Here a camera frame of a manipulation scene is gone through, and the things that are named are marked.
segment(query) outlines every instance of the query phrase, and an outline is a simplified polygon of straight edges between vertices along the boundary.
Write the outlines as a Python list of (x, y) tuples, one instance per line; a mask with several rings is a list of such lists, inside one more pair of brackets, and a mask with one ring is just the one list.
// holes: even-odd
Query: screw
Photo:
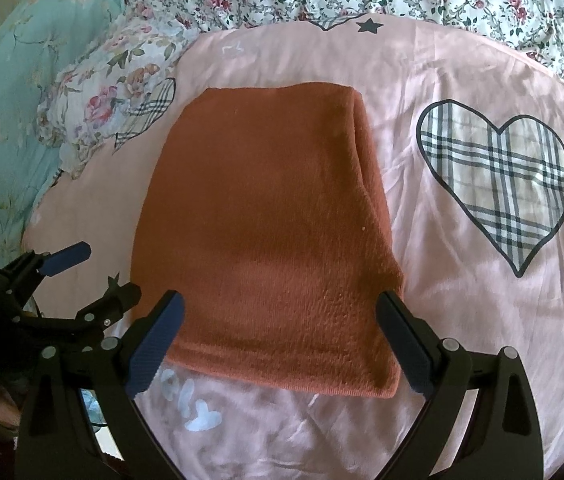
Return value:
[(113, 350), (116, 346), (118, 346), (118, 338), (117, 337), (105, 337), (100, 346), (103, 350)]
[(505, 346), (504, 355), (509, 359), (515, 359), (516, 357), (518, 357), (518, 351), (513, 348), (513, 346)]
[(43, 351), (42, 351), (42, 357), (44, 359), (50, 359), (51, 357), (53, 357), (54, 355), (56, 355), (56, 347), (54, 346), (47, 346)]
[(457, 349), (460, 348), (460, 343), (457, 342), (455, 339), (453, 339), (452, 337), (447, 337), (446, 339), (444, 339), (444, 341), (442, 342), (442, 346), (447, 349), (449, 352), (455, 352)]

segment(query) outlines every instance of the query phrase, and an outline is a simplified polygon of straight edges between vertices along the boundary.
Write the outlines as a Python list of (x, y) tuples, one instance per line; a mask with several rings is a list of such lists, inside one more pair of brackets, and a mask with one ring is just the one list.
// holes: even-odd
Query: orange towel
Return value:
[(399, 368), (375, 320), (398, 290), (362, 97), (308, 83), (209, 89), (173, 126), (148, 189), (131, 280), (143, 316), (169, 288), (169, 358), (215, 376), (391, 397)]

